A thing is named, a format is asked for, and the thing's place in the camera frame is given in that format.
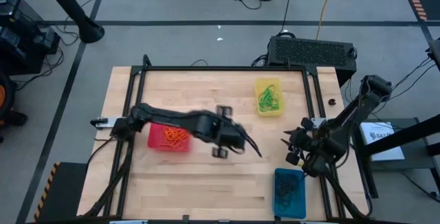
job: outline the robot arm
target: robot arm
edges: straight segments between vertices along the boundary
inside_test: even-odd
[[[218,106],[217,114],[206,110],[181,113],[142,103],[131,109],[127,119],[121,119],[119,124],[117,122],[112,135],[126,139],[127,136],[133,135],[133,131],[140,132],[146,123],[152,122],[183,128],[203,142],[216,144],[217,148],[212,150],[213,157],[226,158],[228,153],[222,149],[223,147],[240,153],[239,151],[245,150],[246,141],[261,157],[258,146],[240,124],[235,124],[231,120],[231,115],[231,107]]]
[[[363,122],[381,102],[391,96],[391,83],[378,76],[365,76],[362,80],[359,95],[336,118],[324,121],[313,130],[313,122],[307,118],[301,122],[302,128],[286,131],[290,134],[289,141],[284,141],[289,152],[286,160],[298,165],[303,151],[309,152],[304,159],[302,170],[311,177],[324,176],[327,178],[335,193],[356,219],[366,218],[340,187],[338,181],[330,173],[329,165],[339,161],[349,149],[352,132]]]

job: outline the concrete floor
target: concrete floor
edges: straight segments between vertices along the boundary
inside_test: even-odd
[[[26,0],[45,20],[62,21],[66,14],[55,0]],[[97,21],[281,21],[287,0],[263,3],[260,10],[247,10],[235,0],[102,0]],[[317,21],[324,0],[291,0],[288,21]],[[90,14],[94,1],[84,9]],[[330,0],[326,21],[417,21],[408,0]],[[65,62],[51,76],[35,80],[16,95],[16,108],[29,116],[24,127],[2,131],[0,144],[0,219],[14,223],[28,190],[35,165],[74,61],[79,64],[58,132],[47,159],[27,220],[32,220],[52,164],[57,161],[85,163],[96,131],[89,121],[99,116],[113,66],[141,64],[148,54],[154,65],[190,65],[205,59],[210,65],[250,65],[265,52],[272,25],[108,25],[105,37],[85,46],[77,42],[61,46]],[[298,38],[315,38],[315,25],[287,26]],[[433,38],[440,27],[429,27]],[[66,40],[72,39],[63,35]],[[377,74],[397,82],[426,58],[428,47],[418,26],[324,26],[320,39],[353,43],[359,52],[352,94],[364,75]],[[418,75],[396,90],[408,87]],[[418,117],[440,113],[435,98],[440,94],[436,68],[431,69],[407,94],[389,102],[380,117]],[[428,191],[435,189],[428,170],[411,172]],[[401,175],[375,173],[379,198],[373,200],[373,217],[379,220],[437,223],[440,205],[423,195]]]

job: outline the floor line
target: floor line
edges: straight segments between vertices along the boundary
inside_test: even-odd
[[[93,5],[93,9],[90,15],[92,20],[94,20],[94,18],[96,17],[100,3],[101,0],[96,0]],[[52,145],[54,144],[54,140],[58,132],[58,128],[63,118],[64,110],[67,106],[67,101],[69,99],[70,92],[72,91],[76,74],[78,73],[78,68],[80,66],[81,60],[83,59],[85,48],[86,48],[86,44],[82,42],[78,46],[78,50],[76,52],[74,62],[71,66],[69,76],[67,77],[66,85],[64,86],[60,102],[58,103],[58,106],[56,108],[54,119],[52,120],[49,133],[47,134],[45,143],[43,145],[43,149],[40,154],[40,158],[38,159],[38,163],[36,165],[34,174],[32,175],[32,179],[30,181],[29,187],[27,188],[25,198],[23,200],[23,203],[21,204],[20,212],[19,215],[17,216],[16,223],[19,224],[25,223],[26,219],[28,218],[30,208],[32,207],[32,202],[34,201],[34,197],[38,189],[38,186],[40,184],[41,177],[43,176],[44,168],[46,167],[47,159],[49,158]]]

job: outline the blue container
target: blue container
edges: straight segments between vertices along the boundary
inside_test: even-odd
[[[272,205],[276,216],[305,219],[305,177],[303,171],[275,169]]]

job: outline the black device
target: black device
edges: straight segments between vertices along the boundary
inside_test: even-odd
[[[314,123],[307,118],[301,122],[302,128],[286,131],[290,135],[289,153],[286,161],[298,165],[304,159],[302,170],[310,177],[324,175],[333,186],[335,193],[341,198],[347,210],[355,219],[365,219],[356,206],[350,201],[337,180],[333,177],[330,165],[334,165],[348,151],[350,137],[355,128],[363,122],[380,103],[391,96],[391,82],[379,76],[365,76],[361,83],[360,94],[336,118],[324,120],[314,129]],[[303,151],[309,152],[305,157]]]
[[[42,18],[24,0],[0,0],[0,68],[7,75],[37,74],[47,54],[55,54],[60,36],[39,27]]]
[[[335,67],[341,87],[356,72],[357,53],[352,43],[273,36],[268,46],[269,66],[300,65],[316,75],[316,67]]]

